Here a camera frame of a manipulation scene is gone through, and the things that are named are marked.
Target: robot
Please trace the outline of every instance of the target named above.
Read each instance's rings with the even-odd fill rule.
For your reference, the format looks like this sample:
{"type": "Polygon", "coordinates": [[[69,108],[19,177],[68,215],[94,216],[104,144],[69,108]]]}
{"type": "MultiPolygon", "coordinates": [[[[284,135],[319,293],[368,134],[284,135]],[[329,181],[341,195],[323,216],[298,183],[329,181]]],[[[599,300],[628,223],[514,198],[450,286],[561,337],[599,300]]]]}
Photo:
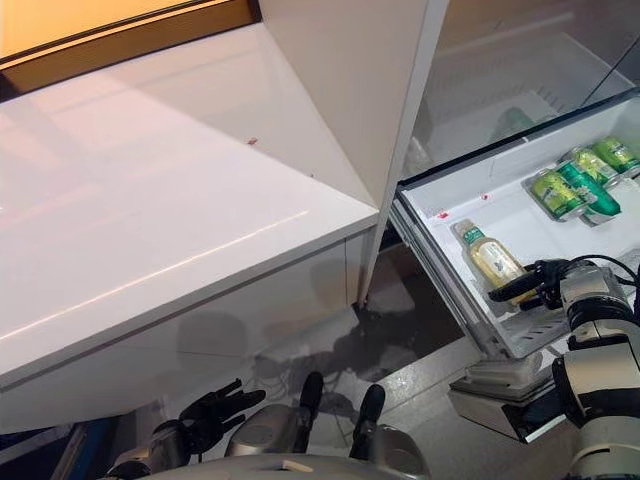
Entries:
{"type": "MultiPolygon", "coordinates": [[[[617,277],[588,260],[593,257],[619,264],[602,256],[540,260],[489,296],[506,301],[536,288],[537,297],[523,308],[564,309],[569,352],[552,370],[565,415],[580,428],[567,479],[640,478],[640,295],[634,315],[621,287],[640,290],[638,275],[621,265],[631,280],[617,277]]],[[[240,387],[237,379],[158,426],[149,444],[121,455],[105,479],[431,478],[411,437],[377,424],[385,399],[379,385],[372,385],[362,401],[349,458],[306,454],[322,396],[319,373],[307,377],[297,408],[269,405],[248,420],[234,415],[259,404],[265,392],[232,393],[240,387]],[[239,424],[224,459],[187,466],[193,455],[201,456],[239,424]]]]}

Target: refrigerator drawer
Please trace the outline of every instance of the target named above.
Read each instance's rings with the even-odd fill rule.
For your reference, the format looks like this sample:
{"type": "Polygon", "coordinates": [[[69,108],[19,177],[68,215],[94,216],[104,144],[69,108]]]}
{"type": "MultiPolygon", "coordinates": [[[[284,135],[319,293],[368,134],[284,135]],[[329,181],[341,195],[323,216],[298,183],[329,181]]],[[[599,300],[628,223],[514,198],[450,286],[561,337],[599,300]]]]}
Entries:
{"type": "Polygon", "coordinates": [[[523,182],[556,165],[573,147],[606,135],[615,135],[640,154],[639,90],[534,127],[525,135],[402,182],[390,216],[460,325],[489,358],[524,358],[553,343],[568,326],[561,310],[538,307],[522,312],[489,300],[486,292],[491,287],[465,258],[453,230],[457,222],[470,219],[523,265],[588,254],[621,259],[632,269],[638,262],[633,254],[640,247],[638,178],[625,178],[609,191],[622,212],[598,226],[580,218],[552,220],[523,182]]]}

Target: green can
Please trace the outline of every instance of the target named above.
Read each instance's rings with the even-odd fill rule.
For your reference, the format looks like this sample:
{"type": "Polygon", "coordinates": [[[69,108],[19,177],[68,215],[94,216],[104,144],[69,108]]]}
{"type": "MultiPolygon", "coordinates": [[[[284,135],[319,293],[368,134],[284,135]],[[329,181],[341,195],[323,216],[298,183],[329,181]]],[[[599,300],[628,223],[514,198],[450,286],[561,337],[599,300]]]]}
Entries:
{"type": "Polygon", "coordinates": [[[568,152],[562,161],[571,161],[593,178],[604,188],[609,189],[620,183],[622,177],[613,167],[597,156],[593,150],[584,147],[576,147],[568,152]]]}
{"type": "Polygon", "coordinates": [[[584,216],[591,223],[598,225],[607,222],[620,213],[620,204],[573,161],[562,162],[556,171],[587,203],[584,216]]]}
{"type": "Polygon", "coordinates": [[[593,151],[616,172],[633,177],[640,173],[640,160],[616,137],[606,137],[593,146],[593,151]]]}
{"type": "Polygon", "coordinates": [[[544,169],[530,181],[529,189],[556,220],[567,220],[584,213],[586,204],[566,180],[554,170],[544,169]]]}

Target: refrigerator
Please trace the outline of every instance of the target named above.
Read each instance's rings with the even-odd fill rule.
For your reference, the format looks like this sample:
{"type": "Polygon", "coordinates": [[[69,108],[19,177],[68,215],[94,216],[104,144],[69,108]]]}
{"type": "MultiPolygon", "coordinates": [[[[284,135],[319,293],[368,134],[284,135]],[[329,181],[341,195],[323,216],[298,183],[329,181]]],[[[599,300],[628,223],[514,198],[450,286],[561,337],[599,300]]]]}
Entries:
{"type": "Polygon", "coordinates": [[[599,225],[554,220],[529,188],[610,135],[640,156],[632,18],[638,5],[626,1],[449,2],[392,202],[390,223],[482,354],[451,384],[453,406],[525,443],[565,421],[551,364],[567,351],[568,322],[562,309],[492,302],[454,226],[471,220],[522,265],[601,254],[637,271],[640,177],[609,190],[621,212],[599,225]]]}

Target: cable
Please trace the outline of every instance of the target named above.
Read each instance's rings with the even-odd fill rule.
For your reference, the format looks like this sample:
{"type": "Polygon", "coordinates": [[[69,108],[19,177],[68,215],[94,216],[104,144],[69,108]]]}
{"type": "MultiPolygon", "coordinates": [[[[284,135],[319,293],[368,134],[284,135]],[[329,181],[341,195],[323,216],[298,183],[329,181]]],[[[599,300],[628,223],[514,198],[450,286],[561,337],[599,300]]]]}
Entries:
{"type": "Polygon", "coordinates": [[[574,258],[572,260],[569,260],[569,263],[567,263],[565,265],[564,269],[563,269],[563,274],[567,273],[567,271],[568,271],[569,267],[571,267],[571,265],[573,265],[573,264],[575,264],[577,262],[581,262],[582,260],[589,260],[591,258],[599,258],[599,259],[606,260],[608,262],[611,262],[611,263],[619,266],[626,273],[629,274],[629,276],[631,277],[632,280],[627,280],[625,278],[620,278],[619,276],[615,275],[616,280],[618,280],[618,282],[622,283],[623,285],[631,285],[633,287],[640,288],[640,283],[638,282],[638,275],[636,275],[633,270],[631,270],[629,267],[627,267],[620,260],[616,260],[615,258],[608,257],[607,255],[581,255],[581,256],[576,257],[576,258],[574,258]]]}

